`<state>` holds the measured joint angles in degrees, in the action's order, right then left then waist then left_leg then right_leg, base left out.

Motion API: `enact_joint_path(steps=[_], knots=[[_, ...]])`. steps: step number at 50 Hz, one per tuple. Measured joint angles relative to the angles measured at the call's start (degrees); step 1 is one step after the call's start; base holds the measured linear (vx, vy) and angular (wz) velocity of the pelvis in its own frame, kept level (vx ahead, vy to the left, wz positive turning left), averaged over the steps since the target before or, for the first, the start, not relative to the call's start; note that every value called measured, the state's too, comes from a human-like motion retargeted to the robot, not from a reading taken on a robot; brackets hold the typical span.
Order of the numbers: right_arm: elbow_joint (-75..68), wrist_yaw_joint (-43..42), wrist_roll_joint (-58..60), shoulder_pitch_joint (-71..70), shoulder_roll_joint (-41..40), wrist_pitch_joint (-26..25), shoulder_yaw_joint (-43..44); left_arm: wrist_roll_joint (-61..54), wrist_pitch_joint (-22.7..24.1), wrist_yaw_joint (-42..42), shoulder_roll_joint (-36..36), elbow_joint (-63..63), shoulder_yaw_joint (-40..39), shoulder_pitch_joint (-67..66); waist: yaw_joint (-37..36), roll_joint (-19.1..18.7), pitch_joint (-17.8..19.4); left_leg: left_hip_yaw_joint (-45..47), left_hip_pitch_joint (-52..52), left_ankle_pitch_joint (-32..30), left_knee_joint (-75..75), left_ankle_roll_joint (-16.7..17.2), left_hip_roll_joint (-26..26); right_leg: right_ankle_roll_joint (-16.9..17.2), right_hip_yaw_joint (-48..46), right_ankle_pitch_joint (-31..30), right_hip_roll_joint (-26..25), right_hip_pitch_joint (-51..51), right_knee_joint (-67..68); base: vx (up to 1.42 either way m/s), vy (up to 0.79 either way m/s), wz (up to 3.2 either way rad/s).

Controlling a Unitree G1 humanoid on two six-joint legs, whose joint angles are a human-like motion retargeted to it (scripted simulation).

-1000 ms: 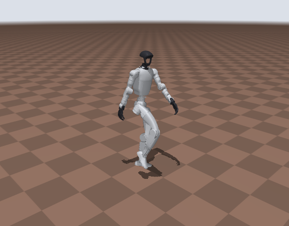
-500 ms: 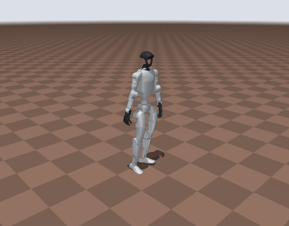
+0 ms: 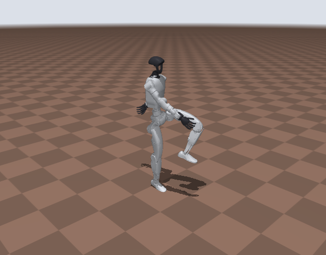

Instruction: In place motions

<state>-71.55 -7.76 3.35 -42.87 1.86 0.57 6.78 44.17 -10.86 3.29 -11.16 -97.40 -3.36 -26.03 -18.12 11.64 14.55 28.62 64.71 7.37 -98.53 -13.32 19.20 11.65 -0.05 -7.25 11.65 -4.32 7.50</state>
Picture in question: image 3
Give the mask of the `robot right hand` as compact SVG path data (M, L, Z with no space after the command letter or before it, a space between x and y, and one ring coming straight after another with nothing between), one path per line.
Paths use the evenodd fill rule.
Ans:
M180 118L178 120L181 120L181 123L189 130L191 130L193 127L195 127L195 125L192 124L196 124L191 122L189 119L194 120L194 118L190 118L190 117L184 117L180 112L178 112L180 116ZM193 126L193 127L192 127Z

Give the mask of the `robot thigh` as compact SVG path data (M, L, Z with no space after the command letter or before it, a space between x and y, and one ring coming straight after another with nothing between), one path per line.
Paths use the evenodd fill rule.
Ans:
M184 117L194 118L194 120L189 119L191 122L196 123L196 124L193 124L193 125L195 125L195 127L193 127L193 130L194 130L194 131L199 132L199 131L201 131L201 130L203 129L203 124L201 123L201 121L200 121L198 118L196 118L195 116L193 116L193 115L191 115L190 113L185 112L185 111L183 111L183 110L180 110L180 109L177 109L177 110L178 110L178 112L180 112ZM172 121L172 120L174 120L174 118L175 118L175 120L177 120L177 121L181 121L181 120L178 120L175 116L171 115L171 113L169 113L168 111L165 111L165 113L166 113L167 121Z
M151 124L147 127L148 133L152 134L152 145L156 160L162 157L163 152L163 139L160 127L157 125L156 121L152 121Z

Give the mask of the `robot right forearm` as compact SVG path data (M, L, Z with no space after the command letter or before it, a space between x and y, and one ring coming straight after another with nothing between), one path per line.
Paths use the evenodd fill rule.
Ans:
M166 104L163 99L160 99L158 103L164 110L171 113L171 115L175 116L177 119L180 118L181 115L178 114L178 110L172 107L169 103Z

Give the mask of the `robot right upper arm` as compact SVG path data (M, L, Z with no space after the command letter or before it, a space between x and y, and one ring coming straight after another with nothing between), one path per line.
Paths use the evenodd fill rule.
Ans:
M155 89L154 83L149 80L145 83L144 88L151 94L151 96L155 99L155 101L158 103L160 99L163 99L165 103L167 103L166 98L161 98L158 91ZM159 104L159 103L158 103Z

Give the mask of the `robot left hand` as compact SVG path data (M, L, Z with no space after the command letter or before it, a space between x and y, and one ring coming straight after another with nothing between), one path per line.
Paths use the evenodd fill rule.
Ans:
M140 109L137 109L137 110L140 110L140 111L137 111L137 112L139 112L138 114L144 114L144 112L146 111L146 109L148 108L147 106L146 106L146 104L144 103L142 106L140 106L140 107L137 107L137 108L140 108Z

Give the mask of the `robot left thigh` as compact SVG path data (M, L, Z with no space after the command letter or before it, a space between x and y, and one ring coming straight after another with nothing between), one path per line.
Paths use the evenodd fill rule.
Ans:
M183 110L180 110L180 109L177 109L177 110L178 110L178 112L180 112L184 117L194 118L194 120L189 119L191 122L196 123L196 124L193 124L193 125L195 125L195 127L193 127L193 130L194 130L194 131L199 132L199 131L201 131L201 130L203 129L203 124L201 123L201 121L200 121L198 118L196 118L195 116L193 116L193 115L191 115L190 113L185 112L185 111L183 111ZM175 116L171 115L171 113L169 113L168 111L165 111L165 113L166 113L167 121L172 121L172 120L174 120L174 118L175 118L175 120L177 120L177 121L181 121L181 120L178 120Z

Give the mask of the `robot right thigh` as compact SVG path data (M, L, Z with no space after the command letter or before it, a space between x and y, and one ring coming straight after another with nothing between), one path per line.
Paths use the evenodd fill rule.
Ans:
M157 125L156 121L152 121L151 124L147 127L148 133L152 134L152 145L156 160L162 157L163 152L163 139L160 127Z

